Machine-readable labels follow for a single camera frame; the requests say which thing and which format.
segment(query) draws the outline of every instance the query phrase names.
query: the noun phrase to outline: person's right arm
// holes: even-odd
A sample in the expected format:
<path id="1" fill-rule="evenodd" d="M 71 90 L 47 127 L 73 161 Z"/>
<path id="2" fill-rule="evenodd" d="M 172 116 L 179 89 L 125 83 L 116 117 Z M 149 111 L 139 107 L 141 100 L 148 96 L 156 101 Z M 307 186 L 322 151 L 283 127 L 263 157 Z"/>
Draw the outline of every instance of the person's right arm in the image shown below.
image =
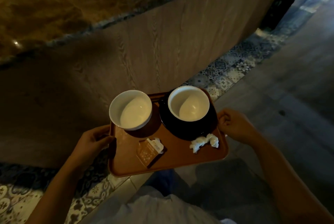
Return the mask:
<path id="1" fill-rule="evenodd" d="M 284 223 L 334 223 L 333 216 L 298 177 L 282 153 L 247 117 L 235 110 L 218 113 L 219 129 L 255 151 Z"/>

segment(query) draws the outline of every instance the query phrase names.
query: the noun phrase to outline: brown napkin packet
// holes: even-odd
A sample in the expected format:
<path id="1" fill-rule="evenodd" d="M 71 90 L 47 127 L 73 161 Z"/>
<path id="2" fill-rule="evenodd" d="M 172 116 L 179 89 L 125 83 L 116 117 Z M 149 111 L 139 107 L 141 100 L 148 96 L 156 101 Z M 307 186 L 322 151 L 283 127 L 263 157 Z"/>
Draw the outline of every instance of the brown napkin packet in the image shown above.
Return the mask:
<path id="1" fill-rule="evenodd" d="M 159 154 L 163 153 L 163 149 L 164 145 L 161 144 L 159 138 L 154 138 L 154 140 L 147 138 L 139 142 L 137 157 L 145 167 L 148 167 Z"/>

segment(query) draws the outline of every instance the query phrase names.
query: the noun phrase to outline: orange plastic tray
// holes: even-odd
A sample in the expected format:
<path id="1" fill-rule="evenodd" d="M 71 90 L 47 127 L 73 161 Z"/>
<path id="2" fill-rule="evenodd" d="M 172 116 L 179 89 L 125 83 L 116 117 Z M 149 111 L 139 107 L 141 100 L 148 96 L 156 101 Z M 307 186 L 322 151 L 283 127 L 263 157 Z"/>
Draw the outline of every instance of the orange plastic tray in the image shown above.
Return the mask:
<path id="1" fill-rule="evenodd" d="M 173 169 L 176 167 L 211 162 L 224 159 L 228 154 L 228 144 L 225 135 L 216 128 L 212 133 L 219 139 L 219 147 L 210 144 L 201 147 L 197 154 L 189 148 L 190 141 L 185 141 L 171 134 L 161 123 L 158 100 L 166 94 L 148 95 L 152 100 L 152 116 L 149 122 L 136 131 L 124 131 L 111 123 L 110 135 L 115 136 L 109 144 L 109 171 L 116 177 L 131 176 L 146 172 Z M 138 142 L 146 138 L 159 138 L 165 146 L 164 153 L 149 167 L 145 167 L 136 155 Z"/>

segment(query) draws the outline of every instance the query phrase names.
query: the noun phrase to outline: saucer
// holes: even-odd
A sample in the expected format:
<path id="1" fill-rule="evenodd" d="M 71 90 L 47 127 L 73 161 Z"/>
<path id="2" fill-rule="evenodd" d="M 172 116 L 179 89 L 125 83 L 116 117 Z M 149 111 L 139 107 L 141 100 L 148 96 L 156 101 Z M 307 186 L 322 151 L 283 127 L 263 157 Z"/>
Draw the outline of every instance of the saucer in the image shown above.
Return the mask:
<path id="1" fill-rule="evenodd" d="M 217 127 L 217 113 L 211 101 L 209 111 L 198 121 L 188 122 L 176 118 L 168 108 L 168 97 L 172 91 L 159 100 L 159 113 L 162 124 L 174 136 L 186 141 L 193 141 L 199 136 L 206 136 Z"/>

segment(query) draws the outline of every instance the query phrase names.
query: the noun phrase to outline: white bowl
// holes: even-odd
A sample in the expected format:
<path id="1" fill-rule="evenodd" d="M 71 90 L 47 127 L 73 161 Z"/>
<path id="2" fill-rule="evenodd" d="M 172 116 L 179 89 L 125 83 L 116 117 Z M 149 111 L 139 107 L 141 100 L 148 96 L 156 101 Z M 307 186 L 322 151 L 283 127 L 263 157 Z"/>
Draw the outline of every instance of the white bowl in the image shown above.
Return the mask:
<path id="1" fill-rule="evenodd" d="M 142 91 L 124 91 L 114 98 L 109 107 L 111 121 L 129 131 L 142 128 L 151 115 L 152 102 Z"/>
<path id="2" fill-rule="evenodd" d="M 210 101 L 201 89 L 181 86 L 169 95 L 168 108 L 180 120 L 197 121 L 209 111 Z"/>

